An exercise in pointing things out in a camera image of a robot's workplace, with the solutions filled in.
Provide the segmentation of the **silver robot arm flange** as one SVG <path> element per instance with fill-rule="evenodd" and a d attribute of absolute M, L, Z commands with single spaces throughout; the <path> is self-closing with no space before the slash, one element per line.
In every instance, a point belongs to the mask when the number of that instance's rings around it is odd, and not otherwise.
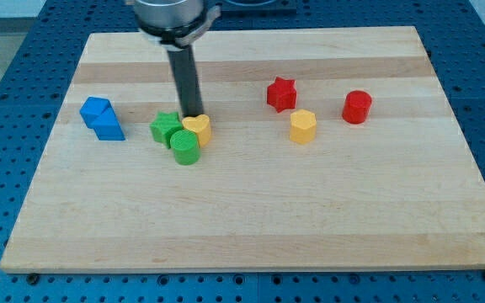
<path fill-rule="evenodd" d="M 201 38 L 221 16 L 221 5 L 204 0 L 134 0 L 138 29 L 167 51 L 181 51 Z"/>

